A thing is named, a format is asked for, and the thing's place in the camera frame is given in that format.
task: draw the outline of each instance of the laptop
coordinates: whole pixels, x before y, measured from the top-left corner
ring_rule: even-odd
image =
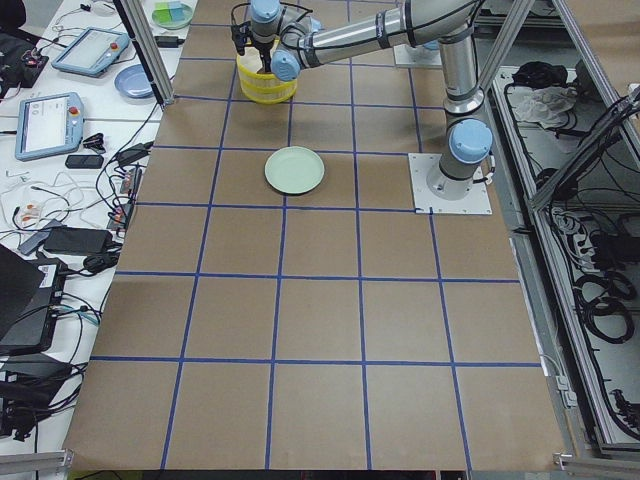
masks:
[[[0,355],[43,352],[51,346],[66,267],[57,258],[24,260],[0,245]]]

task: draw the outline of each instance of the yellow basket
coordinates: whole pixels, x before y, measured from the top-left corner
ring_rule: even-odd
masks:
[[[236,57],[240,88],[245,96],[256,103],[274,104],[284,102],[296,93],[298,81],[283,82],[273,73],[255,73],[262,68],[260,54],[251,48]]]

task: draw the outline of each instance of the grid on table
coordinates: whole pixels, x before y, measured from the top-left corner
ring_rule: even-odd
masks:
[[[353,1],[347,0],[347,12],[351,11],[351,5]],[[363,4],[373,4],[376,2],[362,2]],[[218,25],[202,25],[202,27],[210,26],[212,28],[217,28]],[[198,57],[198,58],[187,58],[181,61],[180,66],[183,67],[187,65],[189,62],[216,62],[216,63],[228,63],[229,59],[217,58],[215,56],[210,58]],[[445,286],[447,284],[518,284],[518,281],[512,278],[444,278],[440,263],[440,246],[438,243],[438,235],[436,228],[436,221],[433,216],[425,217],[424,228],[426,234],[431,238],[432,241],[432,255],[435,262],[435,273],[432,276],[421,276],[417,278],[406,278],[406,277],[375,277],[375,276],[367,276],[363,273],[363,261],[362,261],[362,232],[361,232],[361,220],[362,214],[365,212],[368,213],[387,213],[387,214],[408,214],[409,212],[413,212],[411,209],[405,208],[366,208],[360,206],[360,192],[359,192],[359,165],[357,162],[357,156],[362,154],[363,152],[359,151],[357,148],[357,130],[358,126],[356,125],[356,109],[360,107],[359,104],[355,103],[355,94],[354,94],[354,65],[355,61],[348,61],[348,70],[349,70],[349,102],[347,104],[344,103],[330,103],[330,102],[297,102],[295,97],[292,101],[288,102],[288,125],[287,125],[287,135],[286,135],[286,144],[291,145],[292,141],[292,112],[294,108],[299,107],[301,105],[314,105],[314,106],[348,106],[350,110],[351,116],[351,146],[350,148],[340,149],[340,150],[322,150],[318,149],[320,153],[340,153],[351,155],[353,158],[353,177],[354,177],[354,206],[353,207],[324,207],[324,206],[299,206],[292,205],[289,201],[289,198],[286,196],[282,196],[281,204],[273,204],[273,205],[250,205],[250,204],[217,204],[214,201],[214,195],[216,193],[216,188],[218,186],[218,177],[219,177],[219,168],[221,164],[221,156],[225,151],[236,150],[236,151],[258,151],[268,153],[269,151],[274,150],[275,148],[242,148],[242,147],[226,147],[225,140],[227,134],[227,127],[230,117],[230,111],[233,105],[247,103],[246,100],[243,100],[239,97],[237,93],[237,73],[235,68],[232,73],[232,81],[228,89],[228,95],[226,98],[217,98],[217,97],[204,97],[204,96],[194,96],[194,95],[182,95],[182,98],[189,100],[199,100],[201,102],[214,103],[214,104],[222,104],[224,105],[224,117],[221,124],[221,131],[219,135],[219,143],[217,146],[207,147],[207,146],[198,146],[198,145],[173,145],[167,143],[160,143],[156,145],[158,149],[183,149],[185,151],[201,149],[210,151],[212,155],[217,156],[217,160],[215,163],[215,170],[211,182],[211,187],[209,191],[208,202],[206,203],[183,203],[183,202],[153,202],[153,201],[144,201],[141,202],[141,205],[149,207],[149,208],[163,208],[163,207],[191,207],[198,210],[205,211],[203,221],[204,221],[204,229],[202,232],[202,237],[200,240],[200,244],[198,246],[198,255],[197,261],[194,269],[187,269],[186,271],[119,271],[118,275],[120,276],[180,276],[180,277],[189,277],[193,278],[193,288],[190,294],[189,306],[188,306],[188,314],[185,323],[185,328],[182,337],[182,345],[180,348],[179,356],[167,356],[167,357],[144,357],[144,356],[109,356],[109,355],[95,355],[93,357],[94,360],[103,360],[103,361],[129,361],[129,362],[158,362],[158,361],[168,361],[174,362],[177,364],[177,373],[175,377],[175,386],[173,390],[172,404],[169,414],[169,422],[167,425],[166,438],[164,442],[162,460],[160,464],[160,468],[167,467],[167,462],[171,453],[171,439],[172,439],[172,430],[174,426],[175,413],[178,402],[180,401],[179,392],[181,381],[183,378],[183,370],[184,366],[188,364],[239,364],[239,365],[265,365],[269,369],[269,380],[268,380],[268,393],[267,393],[267,425],[266,425],[266,438],[265,438],[265,451],[264,451],[264,468],[271,467],[271,447],[272,447],[272,428],[273,428],[273,412],[274,412],[274,389],[276,383],[276,375],[278,369],[282,366],[287,365],[318,365],[318,366],[351,366],[360,369],[360,378],[361,378],[361,395],[362,395],[362,427],[363,427],[363,435],[364,435],[364,459],[365,464],[364,467],[371,469],[376,468],[376,464],[373,460],[372,455],[372,445],[371,445],[371,432],[370,432],[370,412],[369,412],[369,395],[368,395],[368,374],[367,369],[371,367],[422,367],[422,368],[445,368],[450,371],[450,375],[452,378],[454,399],[455,399],[455,409],[457,411],[458,416],[458,428],[460,429],[460,434],[462,438],[462,448],[464,454],[464,465],[461,465],[460,468],[466,467],[467,469],[473,468],[470,447],[468,443],[466,426],[464,421],[464,412],[463,405],[461,399],[461,392],[458,382],[458,371],[460,368],[539,368],[539,362],[509,362],[509,361],[498,361],[498,362],[473,362],[473,361],[456,361],[454,356],[454,349],[452,345],[452,334],[450,331],[449,318],[448,318],[448,305],[445,294]],[[390,68],[385,66],[376,65],[375,68]],[[416,92],[414,89],[414,79],[413,74],[409,71],[407,73],[409,79],[409,89],[411,92],[412,104],[411,106],[407,105],[376,105],[381,108],[402,108],[402,109],[410,109],[413,112],[414,121],[415,121],[415,134],[416,134],[416,145],[418,147],[418,151],[422,151],[423,148],[423,135],[421,135],[421,131],[419,128],[419,115],[421,110],[441,110],[440,107],[437,106],[429,106],[429,107],[418,107],[416,106]],[[366,152],[369,154],[386,154],[386,155],[405,155],[406,152]],[[278,255],[277,255],[277,270],[274,273],[264,274],[264,273],[212,273],[210,271],[203,270],[203,262],[205,262],[206,255],[206,243],[207,243],[207,234],[209,229],[211,228],[211,218],[212,215],[215,216],[216,211],[222,210],[231,210],[236,208],[242,208],[246,210],[258,210],[258,211],[277,211],[281,214],[281,225],[280,225],[280,240],[278,246]],[[286,231],[287,231],[287,221],[288,217],[292,215],[291,212],[296,211],[318,211],[318,212],[327,212],[327,211],[343,211],[343,212],[353,212],[355,217],[355,238],[356,238],[356,271],[353,275],[291,275],[284,272],[284,262],[285,262],[285,253],[287,251],[287,243],[286,243]],[[197,356],[190,356],[188,354],[188,340],[189,340],[189,332],[192,323],[192,316],[194,313],[195,302],[197,297],[197,292],[199,288],[199,284],[203,281],[203,279],[207,278],[223,278],[223,279],[267,279],[275,282],[275,302],[274,302],[274,314],[273,314],[273,330],[272,330],[272,340],[271,340],[271,352],[269,356],[264,356],[260,358],[203,358]],[[314,281],[314,282],[322,282],[322,281],[349,281],[357,284],[357,307],[358,307],[358,316],[359,316],[359,358],[357,359],[335,359],[335,358],[282,358],[278,355],[277,346],[278,346],[278,333],[279,333],[279,322],[280,318],[280,302],[281,302],[281,291],[283,288],[283,283],[286,281]],[[442,359],[441,361],[410,361],[410,360],[371,360],[367,357],[367,342],[366,342],[366,314],[364,309],[364,294],[363,288],[367,284],[367,282],[423,282],[428,284],[433,284],[437,286],[438,296],[439,296],[439,307],[442,310],[442,318],[444,322],[444,331],[446,336],[447,343],[447,352],[446,355],[448,358]]]

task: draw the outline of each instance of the cloth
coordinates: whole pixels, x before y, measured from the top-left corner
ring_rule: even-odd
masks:
[[[548,87],[532,91],[516,106],[513,113],[519,122],[539,123],[543,128],[566,124],[568,112],[576,103],[576,92],[570,88]]]

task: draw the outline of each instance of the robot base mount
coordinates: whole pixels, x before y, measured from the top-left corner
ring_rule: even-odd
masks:
[[[471,183],[469,191],[460,200],[447,200],[433,193],[427,185],[427,176],[433,168],[438,168],[441,156],[432,153],[409,154],[416,213],[491,215],[491,203],[484,183]],[[482,170],[478,167],[473,178],[481,179],[483,176]]]

